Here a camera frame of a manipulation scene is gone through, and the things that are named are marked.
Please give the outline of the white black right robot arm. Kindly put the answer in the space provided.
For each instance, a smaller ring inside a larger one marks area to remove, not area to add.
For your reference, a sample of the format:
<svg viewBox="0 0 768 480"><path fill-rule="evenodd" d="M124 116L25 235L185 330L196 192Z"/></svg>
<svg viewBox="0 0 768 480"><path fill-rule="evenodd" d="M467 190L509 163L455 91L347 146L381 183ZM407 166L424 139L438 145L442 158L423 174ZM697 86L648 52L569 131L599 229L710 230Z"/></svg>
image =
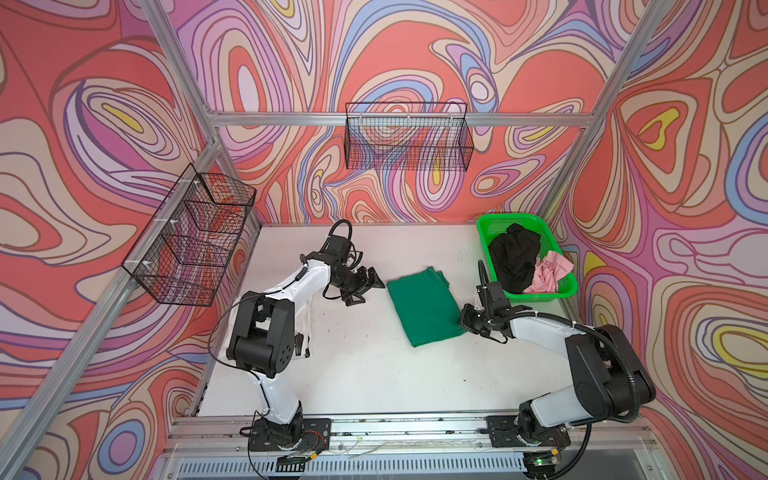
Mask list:
<svg viewBox="0 0 768 480"><path fill-rule="evenodd" d="M624 334L615 325L591 327L562 316L512 305L501 283L478 262L480 308L462 308L459 325L504 345L521 340L568 361L570 384L523 402L512 420L487 420L492 439L513 437L526 446L565 440L567 426L636 420L640 408L656 399L656 387Z"/></svg>

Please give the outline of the green t shirt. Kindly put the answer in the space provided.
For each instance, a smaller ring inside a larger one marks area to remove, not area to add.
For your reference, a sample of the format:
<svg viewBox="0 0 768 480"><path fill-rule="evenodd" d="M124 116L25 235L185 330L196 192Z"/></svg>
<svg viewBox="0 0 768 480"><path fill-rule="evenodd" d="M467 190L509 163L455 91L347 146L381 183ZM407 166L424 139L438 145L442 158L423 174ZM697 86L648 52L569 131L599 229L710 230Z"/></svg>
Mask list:
<svg viewBox="0 0 768 480"><path fill-rule="evenodd" d="M387 292L412 347L465 333L459 326L461 311L449 286L443 273L433 267L387 282Z"/></svg>

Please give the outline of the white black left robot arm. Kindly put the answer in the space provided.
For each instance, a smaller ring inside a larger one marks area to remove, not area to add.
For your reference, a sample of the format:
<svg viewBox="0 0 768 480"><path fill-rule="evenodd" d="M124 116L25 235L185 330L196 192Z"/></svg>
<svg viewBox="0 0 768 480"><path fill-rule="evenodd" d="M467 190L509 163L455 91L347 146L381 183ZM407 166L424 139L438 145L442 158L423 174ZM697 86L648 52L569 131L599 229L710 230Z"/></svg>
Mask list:
<svg viewBox="0 0 768 480"><path fill-rule="evenodd" d="M253 376L263 395L252 423L241 431L249 452L314 454L327 447L329 429L305 425L301 401L279 376L292 360L310 353L309 320L301 316L316 294L350 307L363 304L369 290L384 287L374 268L361 265L363 253L352 232L349 220L336 221L320 249L302 254L286 279L265 291L245 292L233 306L227 364Z"/></svg>

